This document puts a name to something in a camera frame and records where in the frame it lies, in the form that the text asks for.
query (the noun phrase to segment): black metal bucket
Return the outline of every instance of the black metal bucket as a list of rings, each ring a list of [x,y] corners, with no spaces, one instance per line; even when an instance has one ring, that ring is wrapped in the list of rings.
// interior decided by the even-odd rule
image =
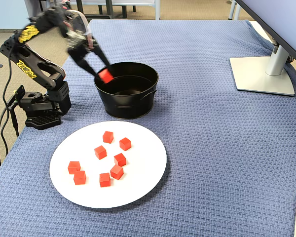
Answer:
[[[114,79],[109,83],[94,79],[106,112],[119,119],[135,119],[149,113],[158,73],[145,64],[132,62],[112,64],[110,71]]]

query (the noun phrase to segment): table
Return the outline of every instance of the table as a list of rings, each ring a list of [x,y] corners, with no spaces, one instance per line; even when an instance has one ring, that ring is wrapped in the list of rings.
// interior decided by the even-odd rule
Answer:
[[[230,57],[266,56],[272,44],[248,21],[92,20],[111,63],[159,73],[154,107],[132,120],[159,136],[167,167],[146,196],[85,208],[52,186],[57,146],[104,111],[92,77],[64,65],[72,108],[60,126],[25,128],[0,168],[0,236],[293,236],[296,96],[237,91]],[[87,60],[103,67],[94,55]],[[287,65],[296,92],[296,72]]]

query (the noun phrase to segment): robotic arm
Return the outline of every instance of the robotic arm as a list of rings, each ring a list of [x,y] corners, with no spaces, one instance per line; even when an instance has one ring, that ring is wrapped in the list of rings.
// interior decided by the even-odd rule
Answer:
[[[14,96],[8,101],[13,125],[17,126],[13,109],[19,105],[27,115],[25,125],[43,130],[59,125],[60,116],[65,115],[70,109],[69,88],[64,81],[66,77],[64,69],[37,54],[27,45],[27,42],[39,34],[58,27],[61,35],[69,42],[69,55],[81,68],[99,78],[84,59],[89,52],[98,55],[108,68],[110,63],[91,36],[85,16],[81,12],[71,10],[68,0],[63,0],[57,7],[52,7],[39,16],[30,18],[30,21],[23,30],[15,31],[14,35],[4,42],[0,52],[13,61],[27,76],[47,89],[45,95],[39,92],[25,92],[23,86],[15,91]]]

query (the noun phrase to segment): monitor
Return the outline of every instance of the monitor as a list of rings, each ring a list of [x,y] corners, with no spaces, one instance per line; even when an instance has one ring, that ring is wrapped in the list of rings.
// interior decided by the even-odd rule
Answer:
[[[289,54],[296,59],[296,0],[236,1],[280,44],[271,57],[230,59],[238,90],[294,95],[283,68]]]

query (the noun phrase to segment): red cube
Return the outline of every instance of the red cube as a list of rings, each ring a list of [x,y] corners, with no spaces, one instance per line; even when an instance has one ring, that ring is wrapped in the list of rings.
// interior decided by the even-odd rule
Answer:
[[[107,150],[103,146],[99,146],[96,149],[94,149],[95,155],[98,159],[102,159],[107,156]]]
[[[118,166],[117,164],[114,165],[114,167],[111,169],[111,176],[114,179],[119,180],[120,177],[124,174],[124,169],[123,167]]]
[[[121,147],[124,151],[127,151],[132,147],[132,143],[128,138],[125,137],[119,141],[119,147]]]
[[[85,184],[85,172],[83,170],[74,173],[74,184]]]
[[[74,174],[76,171],[80,170],[80,162],[79,161],[70,161],[68,165],[69,174]]]
[[[126,165],[126,158],[122,153],[120,153],[114,156],[114,162],[119,166],[124,166]]]
[[[100,187],[103,188],[108,186],[111,186],[110,173],[100,174]]]
[[[104,83],[108,83],[113,80],[112,74],[108,71],[108,69],[104,69],[103,71],[99,72],[99,77],[102,79]]]
[[[103,142],[105,143],[112,143],[114,137],[112,132],[105,132],[103,135]]]

